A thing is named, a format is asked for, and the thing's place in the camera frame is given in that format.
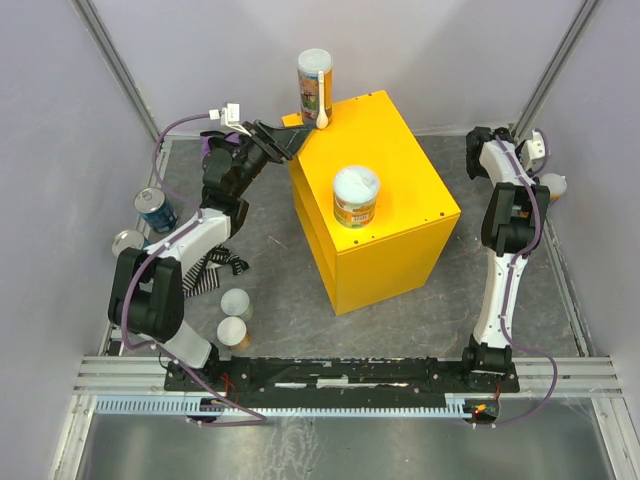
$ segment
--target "yellow box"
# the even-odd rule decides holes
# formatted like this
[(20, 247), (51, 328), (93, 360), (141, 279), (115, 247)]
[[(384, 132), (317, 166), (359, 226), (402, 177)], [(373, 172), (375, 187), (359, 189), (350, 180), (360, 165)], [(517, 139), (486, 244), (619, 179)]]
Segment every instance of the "yellow box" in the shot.
[[(311, 134), (289, 171), (300, 223), (340, 315), (424, 285), (460, 208), (386, 92), (333, 108), (331, 125)], [(282, 120), (301, 124), (299, 114)], [(349, 165), (380, 179), (375, 218), (361, 229), (333, 214), (333, 179)]]

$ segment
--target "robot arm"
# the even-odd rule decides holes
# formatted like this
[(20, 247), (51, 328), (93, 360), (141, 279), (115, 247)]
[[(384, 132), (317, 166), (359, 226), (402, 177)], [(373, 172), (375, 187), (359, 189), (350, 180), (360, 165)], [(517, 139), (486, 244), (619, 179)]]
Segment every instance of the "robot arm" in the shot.
[(182, 277), (214, 246), (242, 227), (249, 204), (241, 195), (268, 162), (292, 160), (311, 133), (310, 127), (273, 128), (256, 120), (242, 126), (239, 144), (214, 148), (203, 159), (201, 213), (144, 250), (128, 248), (118, 257), (109, 302), (109, 320), (120, 325), (131, 280), (148, 256), (162, 246), (144, 271), (128, 311), (128, 329), (161, 344), (196, 369), (218, 360), (217, 348), (184, 321)]
[[(496, 136), (506, 150), (495, 140)], [(535, 235), (533, 205), (520, 178), (534, 192), (541, 226), (544, 225), (550, 197), (549, 189), (537, 185), (526, 173), (522, 162), (531, 166), (544, 157), (544, 152), (545, 146), (535, 136), (516, 148), (507, 129), (492, 132), (488, 128), (476, 127), (467, 135), (467, 173), (472, 179), (487, 177), (494, 185), (481, 232), (482, 244), (489, 249), (484, 301), (469, 347), (463, 354), (469, 371), (505, 373), (511, 363), (511, 347), (502, 332), (500, 318), (504, 315), (504, 325), (511, 336), (518, 286), (529, 261), (528, 256), (516, 258), (516, 255), (531, 243)], [(509, 159), (508, 153), (517, 160), (515, 163)], [(511, 264), (514, 272), (508, 284)], [(505, 299), (508, 302), (503, 312)]]

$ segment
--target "white wall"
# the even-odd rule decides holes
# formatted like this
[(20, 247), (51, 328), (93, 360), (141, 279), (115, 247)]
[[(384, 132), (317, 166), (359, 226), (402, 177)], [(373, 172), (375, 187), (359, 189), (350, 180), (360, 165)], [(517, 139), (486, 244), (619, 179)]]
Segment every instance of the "white wall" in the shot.
[(150, 140), (66, 0), (0, 19), (0, 477), (46, 478)]
[(386, 89), (423, 132), (515, 120), (581, 3), (94, 0), (161, 127), (226, 100), (279, 121), (298, 109), (298, 53), (319, 46), (334, 98)]
[(602, 2), (536, 122), (569, 191), (552, 219), (599, 354), (640, 428), (640, 3)]

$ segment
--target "striped cloth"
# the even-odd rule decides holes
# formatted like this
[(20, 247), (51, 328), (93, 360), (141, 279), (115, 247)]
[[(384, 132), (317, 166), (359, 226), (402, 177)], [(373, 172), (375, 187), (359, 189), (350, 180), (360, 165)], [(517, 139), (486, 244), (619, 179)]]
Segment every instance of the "striped cloth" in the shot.
[(220, 287), (218, 267), (231, 265), (234, 275), (240, 275), (249, 264), (222, 245), (216, 245), (189, 269), (182, 279), (184, 297), (194, 297)]

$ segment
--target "white spoon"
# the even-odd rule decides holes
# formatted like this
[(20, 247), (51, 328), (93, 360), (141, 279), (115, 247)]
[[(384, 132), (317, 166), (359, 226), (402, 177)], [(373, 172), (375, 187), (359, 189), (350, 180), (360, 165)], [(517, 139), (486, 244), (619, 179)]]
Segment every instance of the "white spoon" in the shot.
[(324, 72), (318, 71), (318, 118), (316, 118), (316, 127), (320, 130), (329, 125), (327, 112), (324, 111)]

